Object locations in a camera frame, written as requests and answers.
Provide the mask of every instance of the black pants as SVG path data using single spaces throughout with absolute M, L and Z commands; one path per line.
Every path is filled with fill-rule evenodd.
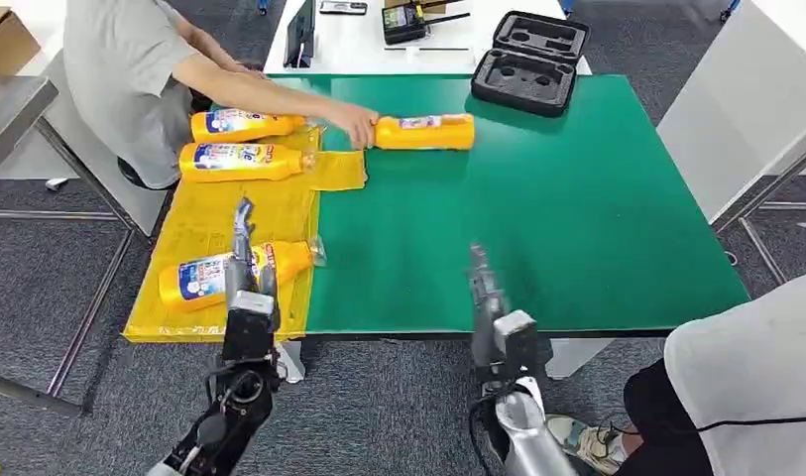
M 625 385 L 625 408 L 644 443 L 617 476 L 713 476 L 695 425 L 677 398 L 665 361 L 633 375 Z
M 201 94 L 195 89 L 190 89 L 189 92 L 192 93 L 192 104 L 190 104 L 190 109 L 193 114 L 196 112 L 206 112 L 210 110 L 210 107 L 213 105 L 212 99 Z M 131 167 L 131 164 L 123 160 L 121 157 L 117 158 L 117 166 L 119 167 L 119 172 L 122 173 L 123 177 L 140 188 L 146 188 L 149 190 L 172 190 L 177 187 L 177 182 L 175 182 L 163 188 L 151 188 L 143 182 L 143 179 L 140 178 L 140 175 L 137 174 L 137 171 Z

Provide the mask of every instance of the green tabletop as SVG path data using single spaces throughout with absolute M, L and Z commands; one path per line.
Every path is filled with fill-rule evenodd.
M 372 150 L 367 187 L 323 193 L 307 334 L 470 332 L 469 245 L 541 331 L 671 329 L 748 300 L 628 81 L 581 76 L 549 119 L 458 76 L 279 81 L 383 115 L 469 112 L 472 151 Z M 346 149 L 340 131 L 327 150 Z

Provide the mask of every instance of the person's arm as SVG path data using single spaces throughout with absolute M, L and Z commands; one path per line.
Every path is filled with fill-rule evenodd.
M 370 109 L 308 94 L 272 81 L 222 68 L 204 55 L 192 55 L 173 67 L 173 77 L 215 103 L 259 114 L 320 117 L 350 136 L 354 149 L 374 145 L 379 115 Z
M 240 62 L 233 59 L 229 53 L 221 48 L 213 37 L 207 32 L 189 23 L 183 16 L 174 11 L 170 17 L 177 33 L 186 40 L 187 43 L 202 55 L 210 58 L 223 69 L 233 72 L 252 72 L 244 67 Z

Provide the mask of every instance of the hand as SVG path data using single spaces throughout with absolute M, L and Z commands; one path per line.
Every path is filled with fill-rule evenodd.
M 361 151 L 374 147 L 374 126 L 379 120 L 376 111 L 346 102 L 330 101 L 321 117 L 346 132 L 353 149 Z

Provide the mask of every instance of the yellow bottle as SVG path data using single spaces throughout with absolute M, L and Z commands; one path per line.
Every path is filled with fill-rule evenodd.
M 308 242 L 273 241 L 253 246 L 251 252 L 257 280 L 265 264 L 274 264 L 278 284 L 293 280 L 313 265 L 326 263 L 320 237 Z M 210 256 L 161 271 L 160 293 L 164 305 L 170 310 L 190 312 L 224 302 L 224 265 L 229 256 L 230 253 Z
M 383 117 L 376 125 L 376 146 L 380 149 L 473 148 L 476 130 L 470 114 L 423 117 Z
M 190 126 L 195 142 L 247 142 L 266 136 L 284 136 L 306 123 L 300 116 L 271 116 L 241 109 L 199 112 Z
M 177 158 L 186 181 L 282 180 L 314 166 L 312 153 L 279 144 L 187 144 Z

